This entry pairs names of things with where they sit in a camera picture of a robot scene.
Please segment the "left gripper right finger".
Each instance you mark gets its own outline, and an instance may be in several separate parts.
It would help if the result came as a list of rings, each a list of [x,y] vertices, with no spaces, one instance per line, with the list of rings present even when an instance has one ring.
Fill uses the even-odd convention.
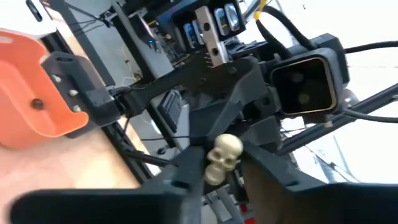
[[[398,184],[326,184],[251,143],[241,162],[256,224],[398,224]]]

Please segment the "dark grey plastic bin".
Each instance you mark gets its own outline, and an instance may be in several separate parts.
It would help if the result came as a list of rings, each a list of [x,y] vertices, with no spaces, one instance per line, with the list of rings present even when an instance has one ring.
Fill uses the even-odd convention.
[[[66,137],[77,138],[93,129],[112,124],[120,118],[121,114],[114,98],[87,58],[56,51],[52,52],[41,65],[69,109],[74,112],[73,107],[78,105],[88,115],[88,123],[66,134]],[[52,75],[59,76],[62,81],[55,82]],[[77,90],[78,94],[70,96],[69,90]]]

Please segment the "yellow label tag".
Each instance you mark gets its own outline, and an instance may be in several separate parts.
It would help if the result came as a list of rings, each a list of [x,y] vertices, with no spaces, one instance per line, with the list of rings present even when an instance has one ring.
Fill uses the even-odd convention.
[[[258,7],[254,13],[254,19],[256,21],[259,20],[261,13],[262,13],[263,9],[266,7],[266,5],[267,5],[267,0],[259,0]]]

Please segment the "black aluminium table frame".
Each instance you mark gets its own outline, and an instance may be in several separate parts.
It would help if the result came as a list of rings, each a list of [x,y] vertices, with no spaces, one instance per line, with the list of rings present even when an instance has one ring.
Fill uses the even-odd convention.
[[[244,30],[244,26],[250,21],[254,15],[254,11],[259,5],[260,0],[250,0],[251,4],[242,11],[239,6],[240,0],[45,0],[50,7],[58,11],[68,24],[69,28],[76,27],[73,30],[73,36],[77,38],[79,44],[83,46],[83,50],[88,53],[89,59],[94,62],[95,68],[98,69],[100,76],[104,79],[106,86],[114,86],[114,78],[116,72],[120,72],[114,68],[108,68],[104,61],[104,57],[98,54],[98,49],[93,45],[96,39],[105,36],[116,37],[116,33],[123,44],[128,49],[128,52],[135,60],[139,68],[143,72],[143,78],[138,83],[149,83],[155,78],[164,75],[171,71],[172,62],[181,64],[187,59],[182,59],[183,56],[189,57],[195,51],[205,49],[202,37],[195,33],[200,31],[199,25],[194,13],[194,10],[202,6],[208,6],[209,11],[214,9],[215,15],[220,17],[225,15],[226,25],[228,28],[224,36],[221,36],[221,25],[215,25],[220,28],[218,34],[220,41],[228,42],[236,39],[235,36]],[[148,23],[149,27],[155,27],[158,31],[155,34],[146,34],[149,31],[144,31],[143,37],[139,37],[138,31],[135,31],[135,37],[129,34],[125,25],[121,22],[118,16],[118,10],[125,13],[128,19],[139,16],[144,22]],[[95,33],[87,36],[90,29],[84,30],[83,24],[94,24],[102,22],[107,29],[114,29],[115,34],[105,33],[105,28],[100,29],[102,33]],[[188,30],[188,34],[183,34],[182,25],[188,23],[192,25],[192,29]],[[164,136],[163,139],[145,140],[145,141],[165,141],[168,146],[182,149],[182,143],[172,139],[171,128],[168,128],[165,119],[161,117],[158,109],[155,109],[155,103],[150,104],[147,109],[151,118],[155,119],[155,124],[160,127],[160,133]],[[131,166],[131,172],[138,178],[139,183],[143,183],[150,179],[154,174],[150,174],[149,168],[144,163],[152,164],[154,166],[164,167],[168,160],[144,154],[133,145],[131,140],[128,140],[126,130],[122,133],[120,124],[109,124],[105,126],[104,132],[115,146],[118,153]],[[304,134],[298,134],[298,137],[291,137],[285,140],[285,144],[277,151],[277,154],[289,156],[293,158],[294,151],[300,147],[307,147],[312,141],[326,136],[332,131],[326,131],[326,128],[310,128],[311,131],[304,131]]]

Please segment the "white plastic bin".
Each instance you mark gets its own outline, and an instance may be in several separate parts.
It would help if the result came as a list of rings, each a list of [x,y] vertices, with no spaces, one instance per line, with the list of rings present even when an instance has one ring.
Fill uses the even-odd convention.
[[[41,39],[57,31],[40,0],[0,0],[0,29]]]

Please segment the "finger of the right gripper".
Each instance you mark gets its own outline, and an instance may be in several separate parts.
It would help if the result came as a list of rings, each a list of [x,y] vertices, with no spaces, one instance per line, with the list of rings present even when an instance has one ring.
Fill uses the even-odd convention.
[[[259,62],[246,57],[192,75],[183,83],[188,93],[207,100],[189,114],[189,139],[205,144],[225,133],[244,107],[267,93]]]
[[[275,116],[262,119],[249,125],[248,129],[240,135],[241,140],[260,146],[270,143],[281,143],[279,123]]]

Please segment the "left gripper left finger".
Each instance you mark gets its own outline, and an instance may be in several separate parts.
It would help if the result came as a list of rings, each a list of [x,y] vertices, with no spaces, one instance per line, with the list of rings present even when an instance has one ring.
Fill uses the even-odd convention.
[[[11,224],[200,224],[205,151],[190,146],[137,189],[35,190],[13,201]]]

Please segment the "orange plastic bin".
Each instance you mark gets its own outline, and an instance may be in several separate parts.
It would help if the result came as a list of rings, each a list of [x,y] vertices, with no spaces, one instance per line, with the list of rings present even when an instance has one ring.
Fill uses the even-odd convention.
[[[45,47],[26,35],[0,30],[0,145],[27,149],[75,131],[88,115],[72,112],[41,66]],[[43,110],[31,107],[34,98]]]

